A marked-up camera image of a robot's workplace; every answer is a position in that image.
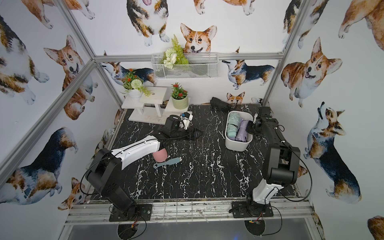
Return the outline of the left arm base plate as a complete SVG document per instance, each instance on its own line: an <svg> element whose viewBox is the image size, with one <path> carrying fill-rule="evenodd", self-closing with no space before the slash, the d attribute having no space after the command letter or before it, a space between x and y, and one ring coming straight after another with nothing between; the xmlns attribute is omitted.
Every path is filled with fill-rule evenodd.
<svg viewBox="0 0 384 240"><path fill-rule="evenodd" d="M127 221L149 221L153 205L151 204L139 204L132 205L127 212L123 212L117 207L113 206L110 210L109 222L127 222Z"/></svg>

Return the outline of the lilac umbrella front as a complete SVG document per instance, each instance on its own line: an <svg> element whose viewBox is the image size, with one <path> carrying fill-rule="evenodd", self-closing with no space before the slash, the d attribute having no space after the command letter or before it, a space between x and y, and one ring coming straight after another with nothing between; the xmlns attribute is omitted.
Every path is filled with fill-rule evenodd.
<svg viewBox="0 0 384 240"><path fill-rule="evenodd" d="M237 135L235 137L235 140L238 142L246 142L248 133L247 133L247 126L248 126L249 120L242 120L240 123L240 126L238 128Z"/></svg>

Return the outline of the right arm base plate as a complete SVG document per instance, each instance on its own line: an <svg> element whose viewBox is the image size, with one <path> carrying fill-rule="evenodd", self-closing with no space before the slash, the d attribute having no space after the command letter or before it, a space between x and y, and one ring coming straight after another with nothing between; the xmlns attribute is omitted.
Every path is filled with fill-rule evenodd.
<svg viewBox="0 0 384 240"><path fill-rule="evenodd" d="M229 213L232 214L235 219L274 216L272 206L270 204L262 205L255 202L232 202Z"/></svg>

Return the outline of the black umbrella back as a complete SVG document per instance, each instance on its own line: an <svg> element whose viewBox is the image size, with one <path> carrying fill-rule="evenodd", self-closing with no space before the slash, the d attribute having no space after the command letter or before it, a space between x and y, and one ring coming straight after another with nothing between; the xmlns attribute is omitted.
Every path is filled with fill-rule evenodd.
<svg viewBox="0 0 384 240"><path fill-rule="evenodd" d="M230 112L232 110L232 105L228 104L216 97L212 97L210 100L210 105L213 109L221 112Z"/></svg>

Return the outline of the white plastic storage box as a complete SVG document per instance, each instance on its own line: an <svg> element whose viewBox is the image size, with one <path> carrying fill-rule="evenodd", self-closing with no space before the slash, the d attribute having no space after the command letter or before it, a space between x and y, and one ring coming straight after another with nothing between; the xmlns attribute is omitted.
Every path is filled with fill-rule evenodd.
<svg viewBox="0 0 384 240"><path fill-rule="evenodd" d="M240 111L231 111L231 112L239 113L243 120L249 120L249 121L252 121L252 122L254 121L253 116L251 114L249 114L249 113L240 112ZM247 141L246 142L238 142L236 140L230 140L227 137L227 126L228 126L229 114L230 114L230 112L228 113L226 127L225 127L226 148L229 149L229 150L232 150L232 151L243 152L243 151L246 150L248 145L252 142L253 135L248 133L248 137L247 137Z"/></svg>

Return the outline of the mint green umbrella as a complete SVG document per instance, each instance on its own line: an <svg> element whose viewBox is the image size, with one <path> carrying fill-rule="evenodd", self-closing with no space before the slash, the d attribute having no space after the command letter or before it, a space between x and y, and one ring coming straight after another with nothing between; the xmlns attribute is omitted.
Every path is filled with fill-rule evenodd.
<svg viewBox="0 0 384 240"><path fill-rule="evenodd" d="M239 113L230 112L227 126L227 137L230 140L235 140L242 120Z"/></svg>

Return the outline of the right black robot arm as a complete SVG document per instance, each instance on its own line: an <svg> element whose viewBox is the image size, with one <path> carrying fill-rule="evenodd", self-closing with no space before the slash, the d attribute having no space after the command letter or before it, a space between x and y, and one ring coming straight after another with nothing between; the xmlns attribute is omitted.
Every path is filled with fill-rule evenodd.
<svg viewBox="0 0 384 240"><path fill-rule="evenodd" d="M262 167L263 179L247 196L249 210L261 211L270 199L281 189L297 181L300 150L292 147L284 138L277 119L271 115L271 108L260 107L256 119L248 123L247 133L265 137L267 153Z"/></svg>

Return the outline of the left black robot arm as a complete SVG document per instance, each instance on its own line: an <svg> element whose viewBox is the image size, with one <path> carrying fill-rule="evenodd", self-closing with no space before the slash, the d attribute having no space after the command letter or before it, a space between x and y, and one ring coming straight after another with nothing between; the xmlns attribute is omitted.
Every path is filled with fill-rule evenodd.
<svg viewBox="0 0 384 240"><path fill-rule="evenodd" d="M99 150L82 178L101 196L107 198L116 209L132 215L137 205L130 194L119 185L121 172L147 155L153 155L156 161L154 168L179 163L182 160L180 157L169 159L166 145L170 141L194 141L203 134L193 127L193 117L190 112L179 116L170 115L166 123L152 135L119 149Z"/></svg>

